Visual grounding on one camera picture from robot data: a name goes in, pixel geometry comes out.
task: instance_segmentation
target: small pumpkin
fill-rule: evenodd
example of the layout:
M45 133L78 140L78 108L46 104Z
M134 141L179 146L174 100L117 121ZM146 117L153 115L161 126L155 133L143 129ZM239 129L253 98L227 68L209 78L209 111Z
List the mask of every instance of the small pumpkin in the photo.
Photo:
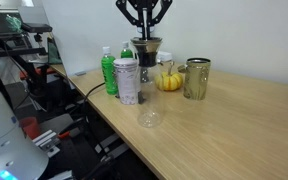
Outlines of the small pumpkin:
M171 62L168 72L162 72L161 76L155 77L155 84L158 89L164 91L174 91L182 87L183 76L177 72L172 73L173 65L174 61Z

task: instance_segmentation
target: white bottle cap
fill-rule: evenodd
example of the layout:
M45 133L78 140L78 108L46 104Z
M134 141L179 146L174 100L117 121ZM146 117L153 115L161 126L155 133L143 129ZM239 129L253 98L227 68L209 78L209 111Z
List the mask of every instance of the white bottle cap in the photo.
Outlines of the white bottle cap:
M125 48L125 49L128 48L128 41L123 42L123 48Z
M103 53L104 54L110 54L111 53L111 48L109 46L103 47Z

